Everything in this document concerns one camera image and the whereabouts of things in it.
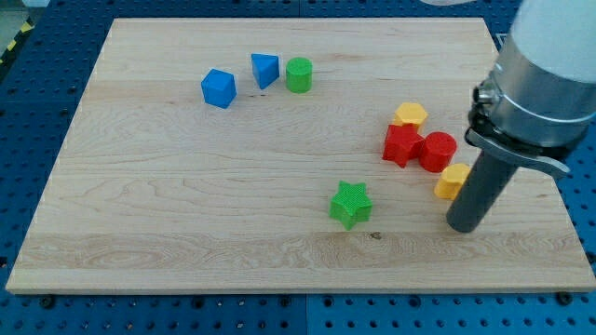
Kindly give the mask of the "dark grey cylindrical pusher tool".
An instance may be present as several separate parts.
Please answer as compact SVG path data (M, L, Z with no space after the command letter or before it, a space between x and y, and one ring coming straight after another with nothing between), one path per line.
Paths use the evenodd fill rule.
M446 213L447 223L459 233L473 232L517 169L482 151Z

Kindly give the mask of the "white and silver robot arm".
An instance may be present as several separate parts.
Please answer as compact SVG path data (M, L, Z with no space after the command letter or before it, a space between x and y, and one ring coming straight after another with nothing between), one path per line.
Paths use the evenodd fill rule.
M480 149L446 214L476 229L518 168L567 175L595 117L595 3L521 3L488 76L473 90L468 144Z

